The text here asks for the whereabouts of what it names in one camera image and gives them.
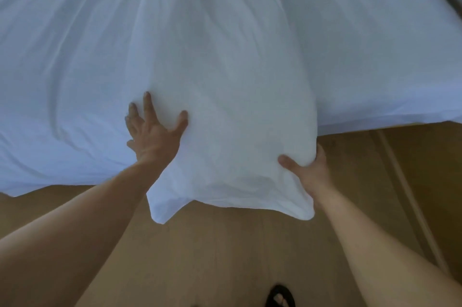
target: bed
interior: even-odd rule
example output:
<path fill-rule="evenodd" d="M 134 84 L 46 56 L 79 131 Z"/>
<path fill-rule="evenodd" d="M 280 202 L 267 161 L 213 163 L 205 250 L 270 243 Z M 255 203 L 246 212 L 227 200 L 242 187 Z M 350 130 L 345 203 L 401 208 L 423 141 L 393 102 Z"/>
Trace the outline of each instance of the bed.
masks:
<path fill-rule="evenodd" d="M 52 184 L 95 184 L 134 161 L 121 144 L 128 139 L 121 117 L 143 78 L 127 88 L 127 65 L 166 55 L 162 44 L 153 52 L 135 48 L 135 30 L 153 28 L 149 7 L 165 10 L 156 22 L 189 16 L 178 0 L 150 2 L 0 0 L 0 191 L 18 196 Z M 258 4 L 239 2 L 252 18 Z M 216 15 L 213 4 L 203 4 L 207 16 Z M 462 122 L 462 22 L 445 0 L 274 4 L 316 96 L 318 134 Z M 189 35 L 200 40 L 197 26 Z M 157 103 L 162 115 L 167 108 Z M 63 127 L 69 125 L 71 132 Z M 104 137 L 95 141 L 92 131 Z M 32 139 L 24 143 L 26 134 Z"/>

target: person's left hand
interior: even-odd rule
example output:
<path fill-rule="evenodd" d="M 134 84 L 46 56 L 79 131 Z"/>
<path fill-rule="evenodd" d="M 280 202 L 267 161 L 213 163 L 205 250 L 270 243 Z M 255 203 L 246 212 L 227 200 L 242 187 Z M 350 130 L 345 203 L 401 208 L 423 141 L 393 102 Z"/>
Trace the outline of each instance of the person's left hand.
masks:
<path fill-rule="evenodd" d="M 149 92 L 143 96 L 143 110 L 145 119 L 138 115 L 135 103 L 128 107 L 125 123 L 133 139 L 127 142 L 127 147 L 136 153 L 138 162 L 156 163 L 165 168 L 178 152 L 181 136 L 188 127 L 188 112 L 182 111 L 175 127 L 168 130 L 157 119 Z"/>

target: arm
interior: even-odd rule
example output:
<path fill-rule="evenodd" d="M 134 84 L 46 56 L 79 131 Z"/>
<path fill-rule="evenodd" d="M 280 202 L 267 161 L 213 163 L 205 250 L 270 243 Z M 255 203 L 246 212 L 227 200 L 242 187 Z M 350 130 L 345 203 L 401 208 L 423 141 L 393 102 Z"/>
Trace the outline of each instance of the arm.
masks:
<path fill-rule="evenodd" d="M 298 176 L 326 212 L 368 306 L 462 306 L 458 283 L 387 234 L 338 192 L 320 145 L 316 160 L 307 167 L 287 156 L 278 160 Z"/>
<path fill-rule="evenodd" d="M 134 165 L 0 240 L 0 305 L 70 306 L 84 293 L 175 157 L 188 125 L 182 112 L 169 131 L 157 120 L 149 94 L 143 105 L 146 121 L 134 104 L 126 117 Z"/>

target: black sandal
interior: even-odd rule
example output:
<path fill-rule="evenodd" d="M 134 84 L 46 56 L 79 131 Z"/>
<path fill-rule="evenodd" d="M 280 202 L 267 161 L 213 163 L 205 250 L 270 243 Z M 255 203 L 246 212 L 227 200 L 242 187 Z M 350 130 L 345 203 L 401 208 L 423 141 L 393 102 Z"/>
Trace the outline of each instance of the black sandal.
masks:
<path fill-rule="evenodd" d="M 291 292 L 289 291 L 289 289 L 279 284 L 275 285 L 269 292 L 268 298 L 266 299 L 265 307 L 281 307 L 280 304 L 278 304 L 274 300 L 274 297 L 277 294 L 282 295 L 282 297 L 287 301 L 287 304 L 289 305 L 289 307 L 295 307 L 295 300 L 293 299 L 293 296 Z"/>

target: person's left arm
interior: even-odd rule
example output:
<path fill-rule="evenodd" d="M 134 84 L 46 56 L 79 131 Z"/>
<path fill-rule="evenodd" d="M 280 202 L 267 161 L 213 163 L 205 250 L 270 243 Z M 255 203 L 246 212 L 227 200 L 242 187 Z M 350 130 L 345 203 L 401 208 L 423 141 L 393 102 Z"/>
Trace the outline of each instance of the person's left arm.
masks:
<path fill-rule="evenodd" d="M 94 279 L 188 126 L 182 112 L 165 129 L 149 93 L 143 105 L 145 120 L 134 104 L 126 117 L 134 165 L 0 240 L 1 306 L 71 306 Z"/>

